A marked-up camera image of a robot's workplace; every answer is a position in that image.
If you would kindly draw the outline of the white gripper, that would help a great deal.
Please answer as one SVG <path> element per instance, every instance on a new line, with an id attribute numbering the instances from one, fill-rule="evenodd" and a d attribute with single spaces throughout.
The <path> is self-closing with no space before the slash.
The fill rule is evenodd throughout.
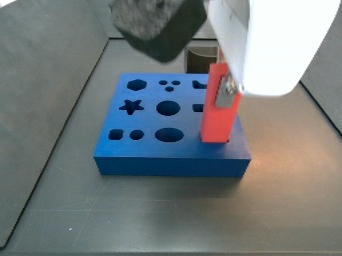
<path id="1" fill-rule="evenodd" d="M 340 5 L 341 0 L 209 1 L 209 20 L 233 74 L 221 77 L 218 108 L 233 105 L 238 90 L 271 97 L 292 92 Z"/>

